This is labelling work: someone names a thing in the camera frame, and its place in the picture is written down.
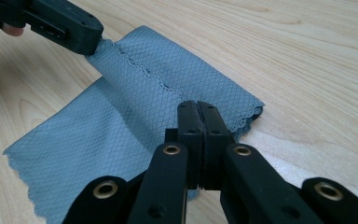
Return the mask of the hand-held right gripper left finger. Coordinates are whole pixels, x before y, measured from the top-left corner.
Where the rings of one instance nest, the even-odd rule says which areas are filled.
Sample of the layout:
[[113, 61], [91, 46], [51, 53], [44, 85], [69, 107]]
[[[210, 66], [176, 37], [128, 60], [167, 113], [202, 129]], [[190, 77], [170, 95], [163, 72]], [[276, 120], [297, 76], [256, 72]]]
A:
[[176, 142], [188, 150], [188, 188], [197, 189], [200, 182], [202, 130], [197, 104], [186, 101], [177, 106], [177, 127], [165, 131], [166, 142]]

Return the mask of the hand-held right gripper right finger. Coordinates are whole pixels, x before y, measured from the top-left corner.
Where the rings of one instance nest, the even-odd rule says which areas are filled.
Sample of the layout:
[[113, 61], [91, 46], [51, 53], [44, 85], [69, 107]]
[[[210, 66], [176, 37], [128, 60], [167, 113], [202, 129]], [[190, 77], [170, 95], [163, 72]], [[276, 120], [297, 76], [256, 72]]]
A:
[[220, 190], [224, 175], [223, 157], [226, 147], [234, 140], [216, 106], [205, 102], [199, 102], [198, 106], [204, 128], [200, 187]]

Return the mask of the grey-blue diamond weave cloth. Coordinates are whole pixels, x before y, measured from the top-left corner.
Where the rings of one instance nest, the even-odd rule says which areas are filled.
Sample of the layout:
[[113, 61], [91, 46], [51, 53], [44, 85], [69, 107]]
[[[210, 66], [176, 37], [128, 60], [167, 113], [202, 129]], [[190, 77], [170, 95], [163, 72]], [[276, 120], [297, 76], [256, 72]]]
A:
[[235, 137], [263, 111], [250, 92], [146, 26], [101, 40], [88, 61], [101, 78], [5, 151], [48, 224], [62, 224], [90, 181], [144, 171], [182, 102], [216, 106]]

